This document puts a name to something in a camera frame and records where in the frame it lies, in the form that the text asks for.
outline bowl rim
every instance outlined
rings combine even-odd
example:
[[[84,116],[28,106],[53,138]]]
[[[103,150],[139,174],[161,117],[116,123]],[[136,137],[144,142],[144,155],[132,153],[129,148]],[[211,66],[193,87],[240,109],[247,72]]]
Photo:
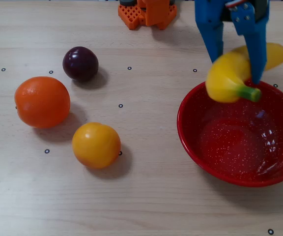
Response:
[[[260,85],[264,86],[264,87],[266,87],[268,89],[277,90],[278,93],[283,97],[283,92],[280,91],[279,89],[276,89],[275,87],[271,86],[270,84],[261,81]],[[192,97],[192,95],[195,94],[199,89],[204,88],[204,87],[206,87],[205,86],[205,82],[202,82],[201,84],[199,84],[195,88],[193,88],[185,96],[185,98],[182,100],[180,108],[179,108],[178,113],[177,113],[177,121],[176,121],[176,123],[177,123],[177,132],[178,132],[179,138],[181,140],[181,143],[182,143],[184,149],[186,150],[188,155],[192,158],[192,160],[194,162],[196,162],[196,164],[198,164],[203,170],[207,171],[209,174],[217,177],[218,179],[221,179],[221,180],[226,181],[228,183],[236,184],[236,185],[239,185],[239,186],[245,186],[245,187],[265,187],[265,186],[269,186],[269,185],[273,185],[273,184],[282,182],[283,181],[283,175],[279,176],[277,178],[274,178],[274,179],[267,180],[267,181],[257,181],[257,182],[251,182],[251,181],[244,181],[244,180],[234,179],[234,178],[225,176],[223,174],[220,174],[216,170],[210,168],[209,166],[207,166],[203,161],[201,161],[195,155],[195,152],[191,149],[191,147],[188,145],[188,142],[185,139],[185,136],[184,136],[184,133],[183,133],[183,130],[182,130],[182,118],[183,118],[183,113],[184,113],[185,105],[187,104],[187,102],[190,99],[190,97]]]

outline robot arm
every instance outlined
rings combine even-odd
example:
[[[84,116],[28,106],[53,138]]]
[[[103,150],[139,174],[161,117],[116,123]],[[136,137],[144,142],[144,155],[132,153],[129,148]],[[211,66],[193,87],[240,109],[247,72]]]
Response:
[[[196,0],[196,24],[210,59],[223,54],[223,21],[232,21],[248,48],[252,81],[258,84],[267,62],[266,24],[269,0]]]

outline orange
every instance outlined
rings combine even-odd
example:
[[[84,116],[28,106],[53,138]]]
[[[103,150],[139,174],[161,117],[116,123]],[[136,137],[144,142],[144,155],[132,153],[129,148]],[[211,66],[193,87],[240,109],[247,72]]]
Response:
[[[66,87],[52,77],[33,77],[15,92],[19,118],[35,128],[50,128],[69,114],[70,98]]]
[[[121,140],[110,126],[90,122],[76,130],[72,146],[80,163],[90,168],[102,169],[118,157]]]

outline yellow fruit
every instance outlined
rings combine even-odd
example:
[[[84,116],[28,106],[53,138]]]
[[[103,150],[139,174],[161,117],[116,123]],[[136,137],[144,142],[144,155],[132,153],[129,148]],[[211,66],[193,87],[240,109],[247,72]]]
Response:
[[[267,43],[269,70],[283,63],[283,46]],[[217,102],[236,102],[240,97],[258,101],[261,92],[244,84],[251,77],[251,64],[246,46],[242,46],[219,57],[210,68],[206,88],[210,98]]]
[[[118,157],[121,141],[117,132],[110,126],[90,122],[76,130],[72,146],[80,163],[90,168],[101,169]]]

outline yellow tomato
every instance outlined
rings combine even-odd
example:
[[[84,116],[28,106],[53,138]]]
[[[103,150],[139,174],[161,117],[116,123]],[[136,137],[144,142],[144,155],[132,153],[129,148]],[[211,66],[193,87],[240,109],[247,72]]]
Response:
[[[101,169],[118,157],[121,140],[110,126],[90,122],[76,130],[72,146],[80,163],[90,168]]]

